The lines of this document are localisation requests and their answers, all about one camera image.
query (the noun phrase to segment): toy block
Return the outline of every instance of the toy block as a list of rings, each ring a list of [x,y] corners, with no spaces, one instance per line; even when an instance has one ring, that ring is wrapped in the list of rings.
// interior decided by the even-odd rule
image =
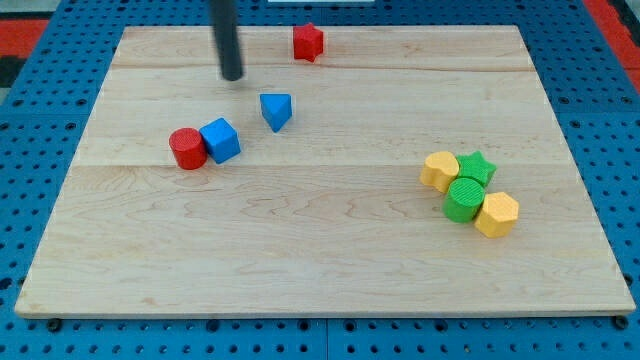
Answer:
[[[507,193],[487,194],[474,225],[488,238],[505,236],[518,221],[519,207]]]
[[[227,120],[220,118],[200,129],[207,152],[217,164],[240,153],[238,133]]]
[[[308,23],[293,27],[293,58],[310,62],[324,51],[324,33]]]
[[[456,179],[460,166],[455,155],[448,151],[433,153],[424,160],[424,167],[420,173],[420,182],[427,186],[433,186],[438,191],[446,194],[449,185]]]
[[[487,187],[497,167],[488,162],[480,151],[471,155],[459,155],[457,157],[460,164],[459,178],[469,178],[477,181],[482,187]]]
[[[178,166],[185,170],[194,170],[207,162],[207,150],[198,130],[182,128],[169,136],[169,147]]]
[[[478,182],[467,178],[457,178],[449,186],[442,211],[449,220],[466,223],[476,216],[483,200],[484,188]]]
[[[293,113],[289,94],[260,94],[260,107],[273,132],[280,131]]]

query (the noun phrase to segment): green block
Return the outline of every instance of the green block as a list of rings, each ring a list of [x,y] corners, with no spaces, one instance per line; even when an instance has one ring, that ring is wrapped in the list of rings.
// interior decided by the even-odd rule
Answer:
[[[449,186],[442,211],[449,220],[465,223],[473,220],[484,201],[484,188],[475,180],[457,178]]]
[[[458,178],[473,179],[482,187],[489,185],[497,169],[494,164],[484,159],[480,151],[476,151],[471,155],[458,155],[456,159],[460,164]]]

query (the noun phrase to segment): blue pegboard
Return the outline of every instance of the blue pegboard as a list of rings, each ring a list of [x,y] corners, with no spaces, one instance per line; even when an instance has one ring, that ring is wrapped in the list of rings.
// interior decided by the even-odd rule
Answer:
[[[579,1],[272,7],[243,25],[518,25],[636,301],[640,99]],[[126,25],[206,25],[205,0],[63,0],[0,106],[0,358],[639,358],[618,318],[30,321],[13,305]]]

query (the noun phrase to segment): red star block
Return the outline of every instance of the red star block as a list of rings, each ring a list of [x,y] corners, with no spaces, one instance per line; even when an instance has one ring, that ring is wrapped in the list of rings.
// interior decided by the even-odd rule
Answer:
[[[324,33],[312,23],[293,27],[293,58],[311,62],[324,51]]]

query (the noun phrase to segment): wooden board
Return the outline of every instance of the wooden board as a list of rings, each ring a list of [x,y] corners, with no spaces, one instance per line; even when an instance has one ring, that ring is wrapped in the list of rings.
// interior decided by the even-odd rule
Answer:
[[[217,77],[206,27],[128,28],[16,311],[32,318],[502,317],[635,305],[515,27],[244,28]],[[273,134],[258,95],[285,91]],[[225,116],[242,153],[175,166],[169,134]],[[510,236],[447,220],[432,152],[481,150]]]

